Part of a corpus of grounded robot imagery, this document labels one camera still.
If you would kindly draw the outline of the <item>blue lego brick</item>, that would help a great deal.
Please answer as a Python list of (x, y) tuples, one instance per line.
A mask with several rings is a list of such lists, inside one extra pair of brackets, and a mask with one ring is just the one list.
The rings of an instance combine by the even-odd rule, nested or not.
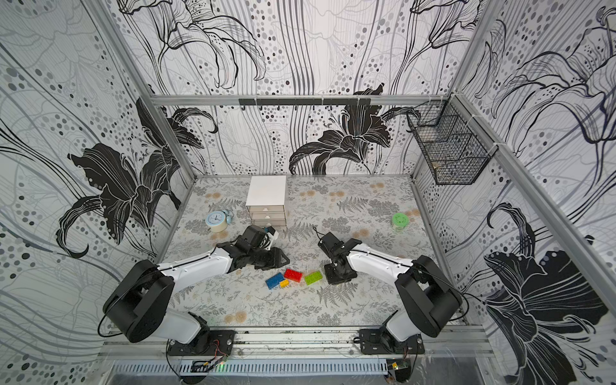
[(285, 280), (282, 273), (277, 273), (273, 277), (266, 279), (266, 285), (269, 290), (273, 290), (275, 287), (278, 287), (281, 282)]

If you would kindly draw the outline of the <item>green lego brick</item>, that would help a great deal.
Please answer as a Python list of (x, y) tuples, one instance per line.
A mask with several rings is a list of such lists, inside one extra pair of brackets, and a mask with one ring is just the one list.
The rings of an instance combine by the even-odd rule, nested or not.
[(315, 284), (323, 279), (322, 273), (320, 271), (314, 271), (310, 274), (304, 276), (304, 281), (307, 286)]

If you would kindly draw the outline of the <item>red lego brick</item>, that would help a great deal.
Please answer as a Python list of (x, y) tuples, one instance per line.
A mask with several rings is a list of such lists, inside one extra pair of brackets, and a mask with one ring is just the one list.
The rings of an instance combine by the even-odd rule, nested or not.
[(285, 273), (283, 274), (283, 277), (286, 280), (292, 281), (292, 282), (301, 282), (302, 278), (303, 278), (303, 273), (298, 272), (294, 269), (287, 269), (285, 271)]

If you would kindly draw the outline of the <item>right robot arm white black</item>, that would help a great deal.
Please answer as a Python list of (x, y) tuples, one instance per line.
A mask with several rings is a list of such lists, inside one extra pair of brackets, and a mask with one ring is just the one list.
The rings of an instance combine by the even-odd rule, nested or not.
[(368, 274), (396, 288), (403, 309), (381, 327), (383, 344), (394, 346), (417, 335), (435, 338), (462, 306), (461, 293), (427, 256), (415, 260), (380, 252), (357, 239), (346, 242), (328, 233), (319, 248), (330, 258), (327, 282), (338, 285)]

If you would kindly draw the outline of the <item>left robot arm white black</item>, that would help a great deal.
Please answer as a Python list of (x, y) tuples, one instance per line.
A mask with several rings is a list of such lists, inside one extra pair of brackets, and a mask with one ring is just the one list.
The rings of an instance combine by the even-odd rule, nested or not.
[(104, 303), (104, 317), (131, 343), (149, 337), (196, 343), (206, 338), (207, 322), (195, 314), (172, 310), (169, 303), (175, 293), (246, 266), (271, 270), (289, 263), (277, 247), (254, 248), (245, 242), (225, 242), (209, 252), (160, 265), (139, 261)]

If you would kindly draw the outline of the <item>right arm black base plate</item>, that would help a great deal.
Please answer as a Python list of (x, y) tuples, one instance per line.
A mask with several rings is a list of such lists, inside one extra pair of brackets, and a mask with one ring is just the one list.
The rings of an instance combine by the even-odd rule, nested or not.
[(425, 347), (420, 334), (398, 341), (385, 329), (360, 329), (353, 343), (364, 355), (422, 355)]

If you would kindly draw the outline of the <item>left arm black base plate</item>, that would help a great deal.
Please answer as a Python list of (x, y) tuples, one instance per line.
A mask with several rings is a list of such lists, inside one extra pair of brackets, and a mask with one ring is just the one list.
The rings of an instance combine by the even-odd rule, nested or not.
[(226, 357), (231, 354), (236, 334), (235, 330), (200, 332), (191, 343), (173, 342), (170, 344), (168, 355), (173, 357)]

